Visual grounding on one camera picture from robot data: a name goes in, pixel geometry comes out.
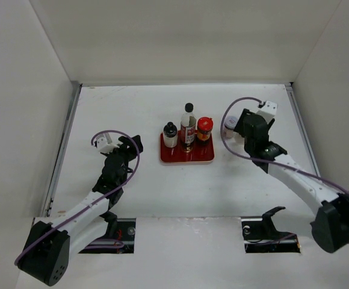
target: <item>bottle label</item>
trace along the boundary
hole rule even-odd
[[[196,126],[181,125],[181,141],[183,143],[192,143],[194,141],[194,132]]]

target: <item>red tray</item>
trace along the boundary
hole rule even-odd
[[[195,139],[193,149],[190,152],[184,152],[181,148],[180,136],[177,146],[167,148],[162,133],[160,135],[160,159],[163,163],[211,163],[214,158],[212,135],[210,141],[205,145],[199,144]]]

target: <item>small white bottle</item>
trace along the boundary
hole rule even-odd
[[[167,148],[174,148],[177,145],[177,127],[169,122],[162,130],[162,137]]]
[[[185,113],[181,117],[180,140],[182,149],[190,152],[193,148],[194,137],[196,133],[196,117],[193,114],[193,104],[185,105]]]

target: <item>cable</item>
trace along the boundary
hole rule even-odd
[[[81,211],[79,211],[78,213],[76,213],[75,215],[73,215],[72,217],[66,219],[65,221],[63,221],[62,223],[60,223],[59,225],[57,225],[56,227],[53,227],[50,231],[48,231],[47,233],[45,233],[44,235],[42,235],[40,238],[38,238],[35,242],[31,243],[28,247],[26,247],[26,249],[24,249],[22,251],[21,254],[19,254],[19,256],[16,258],[16,260],[14,261],[14,265],[18,266],[19,261],[23,258],[23,256],[25,256],[28,252],[30,252],[33,248],[35,248],[39,243],[41,243],[45,238],[47,238],[48,236],[50,236],[52,233],[54,233],[56,230],[60,229],[62,226],[70,223],[71,221],[73,221],[74,219],[76,219],[78,216],[82,215],[84,212],[86,212],[87,210],[89,210],[89,208],[91,208],[91,206],[95,205],[96,203],[98,203],[99,201],[105,199],[106,197],[110,196],[111,194],[115,193],[116,191],[118,191],[120,188],[122,188],[124,185],[126,185],[131,178],[134,176],[134,174],[137,171],[138,165],[140,163],[140,151],[138,150],[138,146],[136,144],[136,142],[133,140],[133,138],[131,138],[130,136],[128,136],[127,134],[125,134],[124,132],[121,131],[114,131],[114,130],[106,130],[106,131],[101,131],[97,134],[94,135],[94,137],[91,139],[90,144],[93,145],[93,141],[94,139],[100,135],[100,134],[104,134],[107,132],[113,132],[116,134],[121,134],[124,137],[128,138],[132,144],[135,146],[136,151],[137,151],[137,162],[136,162],[136,166],[132,172],[132,174],[126,179],[126,181],[119,185],[117,188],[111,190],[110,192],[104,194],[103,196],[99,197],[98,199],[94,200],[90,205],[88,205],[87,207],[83,208]]]
[[[91,250],[91,249],[121,249],[124,245],[98,245],[98,246],[87,246],[84,249],[85,250]]]
[[[93,244],[93,242],[114,242],[114,245],[109,245],[109,244]],[[88,246],[86,246],[84,249],[85,250],[90,250],[90,249],[121,249],[125,245],[122,241],[116,240],[116,239],[96,239],[92,243],[90,243]]]
[[[280,243],[280,241],[283,241],[283,240],[286,240],[286,239],[289,239],[291,237],[295,237],[296,234],[295,233],[291,233],[287,236],[284,236],[283,238],[280,238],[278,240],[272,240],[272,241],[268,241],[268,242],[264,242],[264,243],[255,243],[256,245],[271,245],[271,244],[275,244],[275,243]]]
[[[221,139],[223,141],[223,144],[224,146],[226,147],[226,149],[240,157],[240,158],[243,158],[245,160],[250,160],[250,161],[255,161],[255,162],[258,162],[258,163],[266,163],[266,164],[274,164],[276,166],[280,166],[280,167],[284,167],[286,169],[289,169],[289,170],[294,170],[296,172],[298,172],[299,174],[303,175],[303,176],[308,176],[308,177],[311,177],[311,178],[314,178],[314,179],[318,179],[319,181],[322,181],[323,183],[329,185],[330,187],[333,187],[333,188],[337,188],[338,190],[342,191],[343,193],[345,193],[347,196],[349,196],[349,191],[346,190],[345,188],[341,187],[340,185],[328,180],[328,179],[325,179],[325,178],[322,178],[320,176],[316,176],[312,173],[308,173],[308,172],[305,172],[304,170],[297,170],[295,167],[291,167],[291,166],[288,166],[286,164],[282,164],[282,163],[277,163],[275,161],[267,161],[267,160],[262,160],[260,158],[252,158],[252,157],[247,157],[245,155],[242,155],[242,154],[239,154],[235,151],[233,151],[227,144],[225,138],[224,138],[224,134],[223,134],[223,128],[224,128],[224,120],[228,114],[228,112],[230,111],[230,109],[239,101],[246,101],[246,100],[250,100],[250,101],[257,101],[259,104],[263,103],[260,99],[257,99],[257,98],[251,98],[251,97],[245,97],[245,98],[239,98],[239,99],[236,99],[235,101],[233,101],[227,108],[226,112],[224,113],[223,115],[223,118],[221,119],[221,124],[220,124],[220,135],[221,135]]]

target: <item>condiment bottle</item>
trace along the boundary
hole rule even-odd
[[[213,120],[210,117],[201,117],[197,122],[197,142],[206,145],[210,138],[213,128]]]
[[[234,129],[238,123],[237,117],[227,116],[224,121],[223,134],[225,138],[232,138],[234,136]]]
[[[181,117],[181,146],[185,152],[190,152],[193,148],[194,133],[196,130],[196,118],[193,114],[193,104],[185,105],[185,113]]]
[[[177,127],[169,122],[162,130],[162,137],[167,148],[174,148],[177,145]]]

